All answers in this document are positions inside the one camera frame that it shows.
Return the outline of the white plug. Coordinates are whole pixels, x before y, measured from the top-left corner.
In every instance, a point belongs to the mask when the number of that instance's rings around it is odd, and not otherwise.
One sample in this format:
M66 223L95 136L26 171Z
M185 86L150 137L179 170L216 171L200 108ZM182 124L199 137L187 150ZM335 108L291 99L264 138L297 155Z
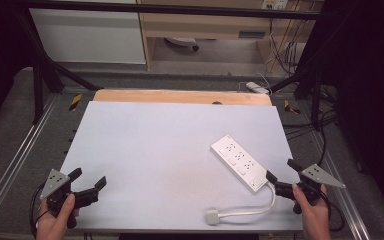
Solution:
M219 211L210 209L205 214L205 221L208 225L217 225L220 223Z

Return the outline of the white cabinet panel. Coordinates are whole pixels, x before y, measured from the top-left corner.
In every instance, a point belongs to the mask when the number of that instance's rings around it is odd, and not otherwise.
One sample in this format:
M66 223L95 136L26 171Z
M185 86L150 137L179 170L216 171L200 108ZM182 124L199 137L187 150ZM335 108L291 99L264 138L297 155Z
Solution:
M137 13L31 9L47 54L57 62L144 64Z

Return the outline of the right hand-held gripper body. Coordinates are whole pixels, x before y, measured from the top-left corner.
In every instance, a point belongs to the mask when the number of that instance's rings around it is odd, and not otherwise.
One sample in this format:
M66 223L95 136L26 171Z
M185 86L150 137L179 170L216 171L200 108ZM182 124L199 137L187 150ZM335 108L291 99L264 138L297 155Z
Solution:
M305 194L309 203L318 200L322 196L321 185L329 185L338 188L345 188L346 185L327 173L317 164L310 165L298 173L299 182L297 185ZM295 201L292 185L289 183L277 182L274 184L275 194Z

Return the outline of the person's right hand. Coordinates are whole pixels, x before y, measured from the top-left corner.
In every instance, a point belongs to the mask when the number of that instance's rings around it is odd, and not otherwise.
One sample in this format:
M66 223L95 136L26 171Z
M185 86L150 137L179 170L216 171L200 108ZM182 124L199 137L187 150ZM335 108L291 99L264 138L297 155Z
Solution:
M309 203L297 184L292 185L293 195L302 210L303 234L306 240L331 240L329 230L329 208L319 198Z

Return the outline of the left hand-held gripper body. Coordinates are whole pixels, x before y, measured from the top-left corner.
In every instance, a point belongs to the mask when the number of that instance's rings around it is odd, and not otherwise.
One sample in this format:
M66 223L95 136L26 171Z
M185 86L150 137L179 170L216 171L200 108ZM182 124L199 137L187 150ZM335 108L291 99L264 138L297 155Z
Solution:
M48 212L57 217L63 203L70 194L75 195L75 209L80 209L98 201L99 191L94 186L80 192L71 190L72 182L68 175L65 175L55 169L52 169L44 183L40 199L45 199L48 205Z

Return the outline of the white device under desk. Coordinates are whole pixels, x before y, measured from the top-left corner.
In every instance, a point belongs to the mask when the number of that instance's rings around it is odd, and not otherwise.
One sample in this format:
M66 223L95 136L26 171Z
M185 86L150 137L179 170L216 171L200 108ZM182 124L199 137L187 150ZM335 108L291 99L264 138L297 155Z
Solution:
M183 47L190 47L193 51L198 51L199 46L194 38L171 38L167 37L166 41Z

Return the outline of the small white floor power strip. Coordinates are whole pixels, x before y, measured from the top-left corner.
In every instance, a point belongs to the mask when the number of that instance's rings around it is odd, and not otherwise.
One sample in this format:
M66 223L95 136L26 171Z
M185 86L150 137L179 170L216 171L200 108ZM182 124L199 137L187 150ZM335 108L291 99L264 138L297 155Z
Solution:
M264 87L262 87L262 86L256 84L255 82L248 82L248 83L245 84L245 86L246 86L249 90L251 90L252 92L254 92L254 93L266 94L266 95L269 94L269 91L268 91L266 88L264 88Z

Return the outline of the white wall socket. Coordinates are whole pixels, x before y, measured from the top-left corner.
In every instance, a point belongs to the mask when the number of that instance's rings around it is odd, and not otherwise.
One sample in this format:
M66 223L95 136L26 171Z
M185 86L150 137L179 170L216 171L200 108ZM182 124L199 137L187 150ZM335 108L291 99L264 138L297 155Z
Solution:
M283 10L286 8L288 0L263 0L262 9Z

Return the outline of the person's left hand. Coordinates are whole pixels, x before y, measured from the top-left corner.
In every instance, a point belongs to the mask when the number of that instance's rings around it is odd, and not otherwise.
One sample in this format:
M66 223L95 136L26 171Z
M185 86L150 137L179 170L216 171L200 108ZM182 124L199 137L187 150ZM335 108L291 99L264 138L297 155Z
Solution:
M41 201L35 240L63 240L67 231L67 222L71 215L78 216L74 209L75 195L70 194L62 205L57 217L48 212L46 200Z

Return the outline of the aluminium floor rail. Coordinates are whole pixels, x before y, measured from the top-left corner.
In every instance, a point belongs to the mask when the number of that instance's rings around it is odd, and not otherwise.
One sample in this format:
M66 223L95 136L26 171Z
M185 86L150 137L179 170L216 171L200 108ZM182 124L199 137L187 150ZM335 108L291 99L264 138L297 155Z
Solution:
M38 136L40 135L43 127L47 123L50 114L55 106L55 102L59 99L59 94L51 94L44 106L44 113L39 118L38 122L33 124L29 129L28 134L24 138L21 146L13 156L9 166L6 168L3 176L0 179L0 205L3 202L6 194L11 188L18 172L28 157L32 147L34 146Z
M324 140L320 132L312 132L312 141L319 154L324 154L322 168L339 181L345 181L344 175L340 173L339 161L335 158L332 150L324 148ZM331 228L334 229L334 239L347 240L370 240L370 234L362 220L358 209L352 199L349 188L329 187L329 193L333 196L333 204L339 209L333 209Z

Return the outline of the yellow black tape strip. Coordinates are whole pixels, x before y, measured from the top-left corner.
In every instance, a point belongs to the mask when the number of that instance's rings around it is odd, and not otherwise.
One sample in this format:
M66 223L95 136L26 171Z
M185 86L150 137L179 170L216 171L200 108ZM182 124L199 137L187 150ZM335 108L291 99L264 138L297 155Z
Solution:
M291 112L294 114L301 114L301 111L299 109L294 109L291 107L288 100L284 100L284 111L285 112Z
M76 108L77 108L77 106L78 106L78 104L79 104L81 98L82 98L82 94L77 94L77 95L73 98L73 100L72 100L72 102L71 102L71 104L70 104L70 107L69 107L69 111L75 111L75 110L76 110Z

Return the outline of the light wooden desk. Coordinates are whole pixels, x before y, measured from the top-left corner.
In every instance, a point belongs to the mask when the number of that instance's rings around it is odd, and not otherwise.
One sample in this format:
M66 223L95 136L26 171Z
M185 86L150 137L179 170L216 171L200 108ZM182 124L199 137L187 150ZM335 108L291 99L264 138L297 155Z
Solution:
M263 0L136 0L139 4L180 5L262 9ZM288 0L283 10L320 12L325 0ZM144 40L145 59L152 66L155 41L158 38L194 39L252 39L261 57L273 72L280 67L280 57L287 45L308 40L313 29L312 20L259 19L250 17L153 14L139 15Z

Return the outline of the white table mat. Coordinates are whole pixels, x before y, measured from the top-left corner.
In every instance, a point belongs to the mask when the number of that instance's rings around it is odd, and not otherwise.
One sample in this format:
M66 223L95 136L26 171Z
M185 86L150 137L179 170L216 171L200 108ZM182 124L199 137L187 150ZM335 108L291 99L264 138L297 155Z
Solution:
M81 168L79 191L106 177L81 210L84 230L116 232L298 231L292 201L268 187L251 193L211 152L229 135L279 180L295 182L273 106L98 102L88 104L61 168ZM219 211L220 223L205 214Z

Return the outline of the black metal frame crossbar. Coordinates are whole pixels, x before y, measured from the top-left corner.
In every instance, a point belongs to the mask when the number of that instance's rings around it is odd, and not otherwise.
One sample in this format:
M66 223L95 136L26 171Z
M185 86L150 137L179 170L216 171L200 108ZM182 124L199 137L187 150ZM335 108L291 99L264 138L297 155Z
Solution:
M180 14L300 20L324 20L337 16L335 12L298 12L285 10L255 10L244 8L127 4L82 1L15 0L14 3L26 8L74 11Z

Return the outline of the black metal frame stand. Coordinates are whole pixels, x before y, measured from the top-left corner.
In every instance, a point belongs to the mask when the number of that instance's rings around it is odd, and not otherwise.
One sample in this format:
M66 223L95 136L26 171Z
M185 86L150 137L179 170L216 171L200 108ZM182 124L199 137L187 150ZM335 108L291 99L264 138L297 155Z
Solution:
M322 73L327 68L329 58L338 46L337 38L341 35L341 23L337 20L315 23L306 43L298 68L293 75L271 87L275 92L297 82L294 96L298 100L312 96L310 123L317 131L321 129L319 105Z
M14 15L27 37L28 48L30 50L30 59L33 64L33 83L34 83L34 120L36 124L44 115L44 90L43 84L46 84L51 93L61 93L64 85L59 74L68 77L75 83L85 87L88 90L100 90L99 86L87 82L81 77L75 75L62 65L58 64L46 53L41 42L40 36L34 25L30 11L26 7L15 7Z

